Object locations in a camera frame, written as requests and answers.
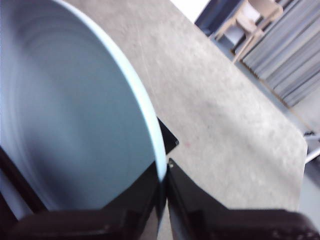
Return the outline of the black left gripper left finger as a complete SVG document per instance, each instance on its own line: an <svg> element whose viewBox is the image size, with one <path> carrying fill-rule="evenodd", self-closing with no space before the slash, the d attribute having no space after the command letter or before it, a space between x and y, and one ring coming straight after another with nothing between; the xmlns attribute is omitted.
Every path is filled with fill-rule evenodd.
<svg viewBox="0 0 320 240"><path fill-rule="evenodd" d="M95 210L47 211L19 220L9 240L155 240L165 206L152 163L110 203Z"/></svg>

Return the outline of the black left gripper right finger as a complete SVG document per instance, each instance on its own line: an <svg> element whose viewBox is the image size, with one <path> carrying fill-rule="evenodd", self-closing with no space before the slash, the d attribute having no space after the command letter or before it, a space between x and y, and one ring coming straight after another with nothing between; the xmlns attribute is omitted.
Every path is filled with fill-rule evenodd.
<svg viewBox="0 0 320 240"><path fill-rule="evenodd" d="M305 215L284 209L229 209L199 187L171 158L166 194L175 240L318 240Z"/></svg>

